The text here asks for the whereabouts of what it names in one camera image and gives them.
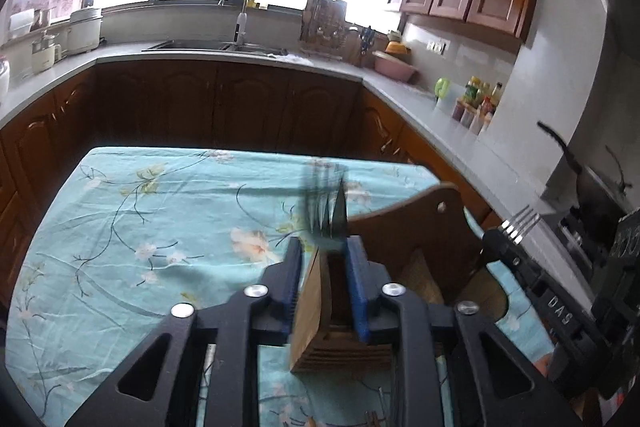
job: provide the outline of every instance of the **floral tablecloth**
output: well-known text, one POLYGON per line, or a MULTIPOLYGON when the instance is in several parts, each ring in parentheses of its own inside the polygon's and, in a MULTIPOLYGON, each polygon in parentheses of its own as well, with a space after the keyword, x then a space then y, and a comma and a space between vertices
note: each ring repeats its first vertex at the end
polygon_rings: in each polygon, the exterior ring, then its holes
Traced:
MULTIPOLYGON (((300 233, 305 167, 322 161, 152 148, 85 156, 36 232, 8 320, 7 368, 43 422, 62 427, 172 305, 223 303, 280 261, 300 233)), ((438 182, 418 166, 340 163, 350 215, 438 182)), ((305 244, 305 264, 310 253, 305 244)), ((511 274, 500 263, 490 268, 510 295, 498 325, 531 360, 551 352, 511 274)), ((361 425, 366 410, 380 418, 388 410, 387 374, 292 375, 288 356, 288 347, 260 348, 261 426, 304 426, 309 417, 318 426, 361 425)))

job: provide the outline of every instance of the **kitchen sink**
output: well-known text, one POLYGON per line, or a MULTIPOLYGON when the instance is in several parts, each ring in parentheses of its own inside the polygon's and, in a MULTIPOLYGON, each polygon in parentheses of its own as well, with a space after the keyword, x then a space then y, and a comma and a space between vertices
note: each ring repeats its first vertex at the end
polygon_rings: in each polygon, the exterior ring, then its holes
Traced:
POLYGON ((237 44, 228 41, 165 41, 147 48, 146 52, 162 50, 181 51, 212 51, 225 53, 238 53, 249 55, 287 55, 287 51, 281 48, 268 48, 259 44, 237 44))

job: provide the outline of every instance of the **knife block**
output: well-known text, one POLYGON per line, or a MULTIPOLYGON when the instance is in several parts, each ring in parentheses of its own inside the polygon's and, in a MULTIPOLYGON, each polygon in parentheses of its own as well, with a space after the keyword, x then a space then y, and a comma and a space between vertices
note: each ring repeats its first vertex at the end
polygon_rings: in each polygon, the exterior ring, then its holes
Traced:
MULTIPOLYGON (((484 267, 482 242, 469 228, 455 185, 435 185, 383 210, 351 217, 370 261, 385 265, 399 282, 427 302, 473 300, 492 320, 508 299, 484 267)), ((353 330, 344 258, 316 251, 298 298, 290 370, 388 369, 390 346, 367 346, 353 330)))

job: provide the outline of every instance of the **faucet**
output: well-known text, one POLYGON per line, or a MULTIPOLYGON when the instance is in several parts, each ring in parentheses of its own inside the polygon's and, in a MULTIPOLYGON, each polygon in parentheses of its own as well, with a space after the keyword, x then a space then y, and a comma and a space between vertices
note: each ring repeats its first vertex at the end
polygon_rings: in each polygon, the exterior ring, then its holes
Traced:
MULTIPOLYGON (((219 0, 218 6, 220 6, 225 0, 219 0)), ((238 15, 236 21, 236 32, 234 34, 234 42, 239 46, 244 44, 244 27, 246 26, 246 4, 249 0, 242 0, 242 11, 238 15)))

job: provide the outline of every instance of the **metal fork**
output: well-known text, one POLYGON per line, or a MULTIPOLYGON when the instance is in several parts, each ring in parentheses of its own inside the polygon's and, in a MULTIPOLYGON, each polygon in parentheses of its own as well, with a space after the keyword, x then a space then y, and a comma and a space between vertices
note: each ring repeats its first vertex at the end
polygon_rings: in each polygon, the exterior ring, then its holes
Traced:
POLYGON ((303 189, 305 230, 318 248, 340 250, 347 237, 346 170, 338 165, 314 165, 303 189))
POLYGON ((540 214, 528 204, 511 219, 505 219, 498 227, 504 235, 509 237, 515 245, 519 245, 523 238, 535 227, 540 220, 540 214))

